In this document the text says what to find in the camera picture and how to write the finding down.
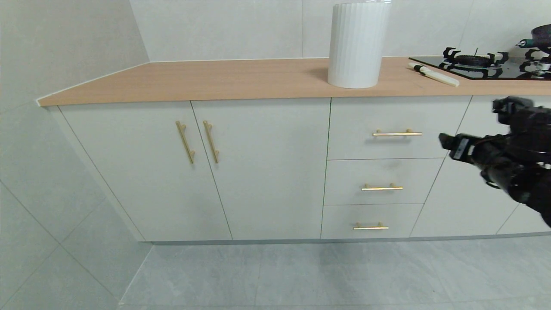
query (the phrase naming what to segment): tiled floor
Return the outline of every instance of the tiled floor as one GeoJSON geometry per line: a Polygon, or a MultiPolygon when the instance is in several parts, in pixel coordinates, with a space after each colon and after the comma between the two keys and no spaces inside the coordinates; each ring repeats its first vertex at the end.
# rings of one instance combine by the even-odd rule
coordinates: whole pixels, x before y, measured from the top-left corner
{"type": "Polygon", "coordinates": [[[551,236],[155,246],[120,310],[548,310],[551,236]]]}

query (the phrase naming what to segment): kitchen cabinet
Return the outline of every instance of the kitchen cabinet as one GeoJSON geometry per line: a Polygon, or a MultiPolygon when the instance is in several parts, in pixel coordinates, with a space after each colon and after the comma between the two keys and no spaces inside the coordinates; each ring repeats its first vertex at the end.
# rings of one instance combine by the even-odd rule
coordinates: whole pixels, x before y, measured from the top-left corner
{"type": "Polygon", "coordinates": [[[329,161],[324,204],[422,204],[442,161],[442,158],[329,161]]]}
{"type": "Polygon", "coordinates": [[[423,204],[325,206],[321,237],[407,238],[422,207],[423,204]]]}
{"type": "MultiPolygon", "coordinates": [[[[498,123],[491,113],[492,100],[502,97],[473,96],[458,133],[506,134],[508,126],[498,123]]],[[[496,234],[518,203],[485,185],[479,173],[475,166],[446,157],[412,237],[496,234]]]]}
{"type": "Polygon", "coordinates": [[[189,101],[60,109],[146,241],[231,239],[189,101]]]}
{"type": "Polygon", "coordinates": [[[436,137],[440,132],[457,130],[470,99],[471,96],[333,98],[327,157],[442,158],[446,151],[436,137]]]}
{"type": "Polygon", "coordinates": [[[233,238],[319,239],[330,99],[192,105],[233,238]]]}

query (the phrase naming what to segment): pot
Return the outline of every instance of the pot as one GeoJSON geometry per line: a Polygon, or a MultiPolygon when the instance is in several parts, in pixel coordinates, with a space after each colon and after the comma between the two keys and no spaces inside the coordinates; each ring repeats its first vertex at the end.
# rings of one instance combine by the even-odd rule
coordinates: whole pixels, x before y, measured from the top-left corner
{"type": "Polygon", "coordinates": [[[532,38],[521,40],[517,46],[523,49],[536,47],[542,52],[551,54],[551,24],[532,29],[532,38]]]}

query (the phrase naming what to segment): wall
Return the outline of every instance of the wall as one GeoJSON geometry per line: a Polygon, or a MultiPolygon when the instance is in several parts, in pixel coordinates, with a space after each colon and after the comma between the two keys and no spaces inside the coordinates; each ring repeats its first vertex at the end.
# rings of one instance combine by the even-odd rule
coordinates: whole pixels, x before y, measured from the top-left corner
{"type": "MultiPolygon", "coordinates": [[[[331,12],[357,0],[131,0],[152,61],[328,57],[331,12]]],[[[507,51],[549,0],[392,0],[386,56],[507,51]]]]}
{"type": "Polygon", "coordinates": [[[0,0],[0,308],[115,309],[136,242],[37,97],[148,62],[128,0],[0,0]]]}

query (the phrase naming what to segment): white knife handle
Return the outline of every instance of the white knife handle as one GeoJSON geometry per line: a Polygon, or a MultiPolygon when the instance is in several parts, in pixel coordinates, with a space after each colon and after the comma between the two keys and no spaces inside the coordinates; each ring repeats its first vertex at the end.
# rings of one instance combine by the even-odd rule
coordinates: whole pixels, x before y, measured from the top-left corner
{"type": "Polygon", "coordinates": [[[428,69],[427,67],[420,65],[418,63],[410,62],[408,64],[408,67],[438,82],[441,82],[450,86],[454,86],[454,87],[459,86],[458,80],[452,77],[449,77],[447,75],[444,75],[442,73],[434,72],[431,69],[428,69]]]}

